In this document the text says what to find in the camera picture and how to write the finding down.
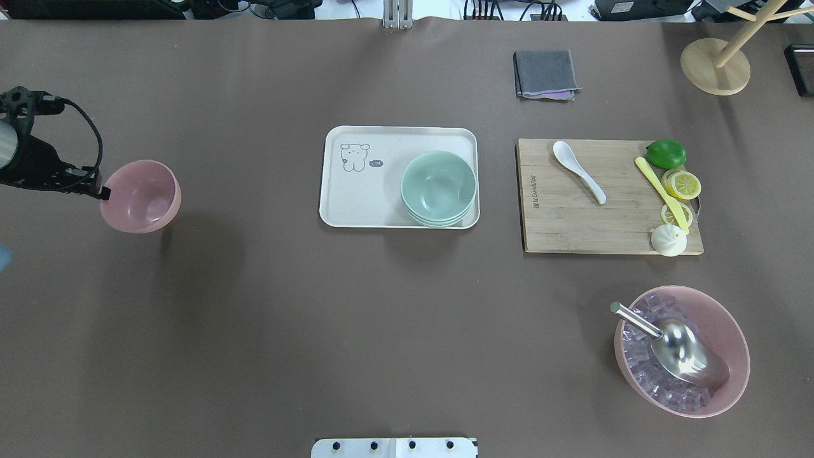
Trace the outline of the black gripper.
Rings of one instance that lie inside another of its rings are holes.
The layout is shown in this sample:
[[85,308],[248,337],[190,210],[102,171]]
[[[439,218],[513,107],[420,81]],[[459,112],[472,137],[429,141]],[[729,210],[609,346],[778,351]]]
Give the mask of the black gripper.
[[99,183],[99,166],[76,167],[59,159],[50,143],[30,137],[2,167],[2,184],[36,191],[79,193],[107,201],[111,190]]

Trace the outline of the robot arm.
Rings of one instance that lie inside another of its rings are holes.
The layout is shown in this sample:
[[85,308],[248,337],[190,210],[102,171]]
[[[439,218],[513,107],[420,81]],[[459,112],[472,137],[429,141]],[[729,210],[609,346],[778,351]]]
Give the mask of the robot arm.
[[[66,106],[78,111],[98,142],[98,156],[91,166],[76,167],[59,158],[55,148],[32,135],[37,115],[59,115]],[[2,93],[1,182],[32,191],[57,191],[89,195],[108,201],[111,190],[99,183],[104,145],[91,118],[73,101],[17,86]]]

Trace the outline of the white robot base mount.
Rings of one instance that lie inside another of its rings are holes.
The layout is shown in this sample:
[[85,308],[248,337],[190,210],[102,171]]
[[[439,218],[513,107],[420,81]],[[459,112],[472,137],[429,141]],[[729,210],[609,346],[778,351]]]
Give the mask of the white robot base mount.
[[477,440],[466,437],[323,438],[311,457],[478,457]]

